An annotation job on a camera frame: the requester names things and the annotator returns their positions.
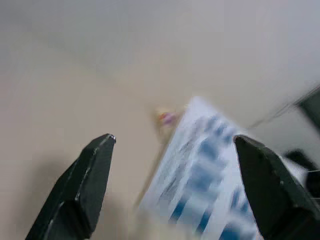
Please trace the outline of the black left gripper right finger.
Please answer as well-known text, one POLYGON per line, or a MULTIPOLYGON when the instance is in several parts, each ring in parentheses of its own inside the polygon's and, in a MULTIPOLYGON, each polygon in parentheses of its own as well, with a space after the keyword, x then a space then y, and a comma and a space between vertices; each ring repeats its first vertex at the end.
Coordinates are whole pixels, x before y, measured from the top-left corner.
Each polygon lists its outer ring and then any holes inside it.
POLYGON ((245 135, 233 139, 241 178, 265 240, 318 240, 320 206, 281 158, 245 135))

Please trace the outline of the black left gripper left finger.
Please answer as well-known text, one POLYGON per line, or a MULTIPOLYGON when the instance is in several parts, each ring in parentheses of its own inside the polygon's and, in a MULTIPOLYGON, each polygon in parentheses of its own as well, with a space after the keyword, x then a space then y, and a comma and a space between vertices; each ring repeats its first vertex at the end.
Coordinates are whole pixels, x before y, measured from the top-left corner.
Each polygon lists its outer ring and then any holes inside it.
POLYGON ((87 240, 97 227, 116 137, 93 139, 58 178, 30 228, 28 240, 87 240))

